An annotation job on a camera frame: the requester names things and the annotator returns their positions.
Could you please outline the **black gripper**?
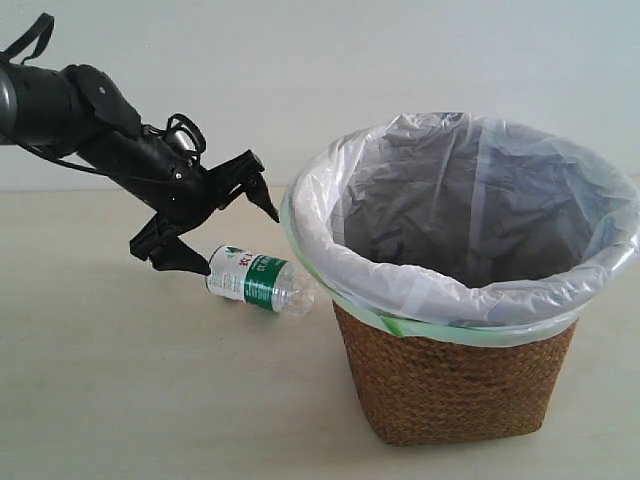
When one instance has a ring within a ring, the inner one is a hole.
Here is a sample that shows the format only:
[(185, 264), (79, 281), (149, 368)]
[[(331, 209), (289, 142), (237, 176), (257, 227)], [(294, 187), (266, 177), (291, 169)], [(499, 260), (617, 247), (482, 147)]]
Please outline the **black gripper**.
[(246, 150), (213, 169), (191, 166), (162, 140), (110, 131), (79, 148), (79, 157), (145, 202), (154, 215), (129, 241), (130, 253), (157, 271), (207, 276), (208, 261), (180, 236), (224, 210), (240, 195), (279, 223), (260, 158)]

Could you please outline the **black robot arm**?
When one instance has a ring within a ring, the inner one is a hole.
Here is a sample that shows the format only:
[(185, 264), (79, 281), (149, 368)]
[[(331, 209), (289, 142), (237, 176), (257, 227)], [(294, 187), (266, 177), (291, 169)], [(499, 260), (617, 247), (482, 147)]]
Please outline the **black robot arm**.
[(190, 118), (175, 113), (164, 128), (143, 123), (113, 81), (89, 65), (2, 65), (1, 141), (64, 167), (77, 155), (82, 171), (111, 179), (152, 208), (129, 250), (158, 271), (208, 275), (208, 261), (180, 237), (240, 195), (279, 218), (256, 154), (205, 168), (206, 140)]

